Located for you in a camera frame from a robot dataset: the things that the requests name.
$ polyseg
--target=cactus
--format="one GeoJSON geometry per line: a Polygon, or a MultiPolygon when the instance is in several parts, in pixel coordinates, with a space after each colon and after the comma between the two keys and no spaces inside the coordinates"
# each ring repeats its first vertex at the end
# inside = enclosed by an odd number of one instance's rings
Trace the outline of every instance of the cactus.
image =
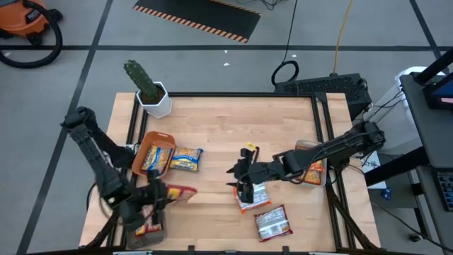
{"type": "Polygon", "coordinates": [[[135,60],[128,60],[125,63],[124,68],[127,75],[129,75],[131,80],[141,91],[142,101],[144,103],[158,103],[160,100],[159,89],[151,78],[149,78],[143,67],[135,60]]]}

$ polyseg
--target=snack package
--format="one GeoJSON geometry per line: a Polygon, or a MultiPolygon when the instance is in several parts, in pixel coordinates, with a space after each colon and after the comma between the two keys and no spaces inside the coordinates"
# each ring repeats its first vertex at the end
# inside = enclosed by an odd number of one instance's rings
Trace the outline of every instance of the snack package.
{"type": "Polygon", "coordinates": [[[144,159],[142,170],[157,170],[162,175],[173,149],[164,149],[152,145],[144,159]]]}
{"type": "MultiPolygon", "coordinates": [[[[142,208],[142,214],[144,217],[148,216],[149,213],[153,210],[153,205],[145,205],[143,208],[142,208]]],[[[143,234],[148,234],[148,233],[152,233],[152,232],[158,232],[158,231],[162,231],[164,229],[164,227],[162,226],[161,223],[157,224],[157,225],[153,225],[152,223],[152,218],[151,217],[148,217],[146,220],[145,220],[145,223],[143,226],[139,227],[137,230],[135,230],[135,236],[136,237],[139,237],[143,234]]]]}
{"type": "Polygon", "coordinates": [[[292,234],[284,205],[270,210],[269,212],[255,215],[255,222],[256,227],[258,227],[260,242],[266,242],[274,237],[292,234]]]}
{"type": "Polygon", "coordinates": [[[176,147],[175,154],[170,163],[171,169],[198,171],[198,161],[203,149],[188,149],[176,147]]]}
{"type": "Polygon", "coordinates": [[[264,183],[260,183],[258,185],[253,184],[253,203],[251,204],[241,202],[241,200],[237,196],[236,187],[233,188],[233,194],[234,197],[238,200],[239,208],[241,209],[242,214],[246,213],[247,210],[271,204],[268,194],[266,193],[266,186],[264,185],[264,183]]]}
{"type": "MultiPolygon", "coordinates": [[[[308,149],[308,147],[297,144],[295,149],[308,149]]],[[[318,160],[311,164],[310,168],[307,170],[307,173],[305,174],[305,177],[304,175],[301,175],[296,179],[298,181],[303,181],[314,185],[321,185],[321,172],[323,171],[324,171],[323,162],[322,160],[318,160]]]]}
{"type": "Polygon", "coordinates": [[[197,190],[187,186],[167,184],[167,198],[177,201],[187,201],[197,193],[197,190]]]}

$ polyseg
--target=white plant pot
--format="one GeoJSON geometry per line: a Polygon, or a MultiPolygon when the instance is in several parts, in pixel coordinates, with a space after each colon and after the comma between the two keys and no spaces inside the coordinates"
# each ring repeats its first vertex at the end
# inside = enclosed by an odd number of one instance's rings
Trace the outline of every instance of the white plant pot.
{"type": "Polygon", "coordinates": [[[160,86],[161,89],[164,90],[165,95],[161,99],[161,101],[157,104],[143,104],[142,100],[140,99],[141,91],[138,91],[135,96],[137,97],[140,105],[142,105],[143,109],[145,109],[149,115],[152,115],[156,118],[163,118],[171,113],[171,98],[168,97],[168,92],[165,89],[164,85],[160,81],[155,81],[154,84],[160,86]]]}

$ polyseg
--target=blue object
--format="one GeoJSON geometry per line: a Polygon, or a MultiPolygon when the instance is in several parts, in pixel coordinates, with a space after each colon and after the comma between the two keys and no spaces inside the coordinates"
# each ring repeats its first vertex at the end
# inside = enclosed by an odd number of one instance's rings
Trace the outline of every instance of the blue object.
{"type": "Polygon", "coordinates": [[[391,188],[386,188],[381,191],[381,197],[390,200],[391,199],[391,188]]]}

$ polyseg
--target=wooden tabletop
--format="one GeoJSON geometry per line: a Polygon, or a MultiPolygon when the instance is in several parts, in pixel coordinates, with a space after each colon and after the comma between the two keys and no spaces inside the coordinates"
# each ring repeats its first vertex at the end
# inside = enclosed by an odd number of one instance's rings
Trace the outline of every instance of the wooden tabletop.
{"type": "MultiPolygon", "coordinates": [[[[119,145],[126,141],[134,94],[118,93],[107,135],[119,145]]],[[[256,208],[242,215],[232,188],[234,181],[226,174],[237,161],[239,150],[247,142],[260,147],[259,161],[269,162],[272,155],[293,149],[297,140],[317,141],[309,98],[223,98],[175,97],[168,117],[149,117],[147,131],[173,135],[180,147],[203,148],[200,172],[170,170],[166,183],[192,186],[198,190],[186,204],[166,208],[167,238],[147,247],[153,250],[224,251],[334,251],[331,220],[325,188],[296,186],[288,182],[266,183],[272,205],[256,208]],[[260,243],[254,214],[285,205],[294,234],[260,243]]],[[[344,94],[328,94],[328,105],[336,136],[351,128],[344,94]]],[[[137,141],[139,110],[134,142],[137,141]]],[[[323,114],[320,114],[324,137],[327,137],[323,114]]],[[[352,165],[360,167],[357,159],[352,165]]],[[[352,218],[368,238],[380,246],[364,176],[353,169],[343,171],[343,180],[352,218]]],[[[145,184],[139,178],[139,186],[145,184]]],[[[106,222],[93,192],[86,215],[80,245],[90,242],[106,222]]],[[[338,214],[342,243],[347,247],[344,223],[338,214]]],[[[119,244],[121,229],[117,231],[119,244]]]]}

